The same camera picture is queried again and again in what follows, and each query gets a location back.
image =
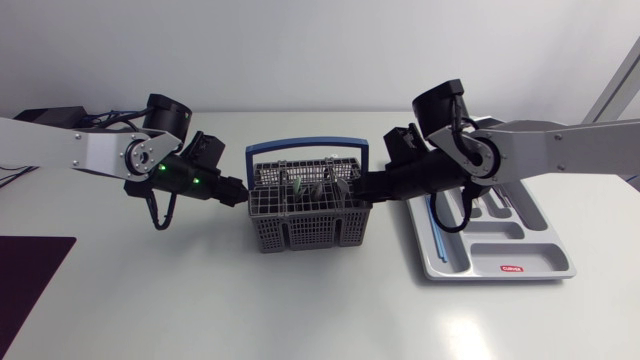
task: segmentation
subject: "white tabletop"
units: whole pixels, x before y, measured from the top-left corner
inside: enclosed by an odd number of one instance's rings
[[[382,169],[383,135],[413,119],[195,114],[189,137],[219,137],[223,175],[246,181],[247,145],[298,136],[366,138]],[[279,156],[354,154],[312,150]],[[403,202],[374,205],[361,247],[261,254],[246,204],[179,198],[158,232],[122,181],[41,169],[0,191],[0,232],[78,242],[6,358],[640,358],[640,193],[603,175],[527,185],[574,261],[571,280],[428,281]]]

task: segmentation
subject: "gray arm segment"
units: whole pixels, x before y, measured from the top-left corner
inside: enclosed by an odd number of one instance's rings
[[[180,144],[163,131],[68,130],[0,117],[1,164],[69,167],[143,181]]]

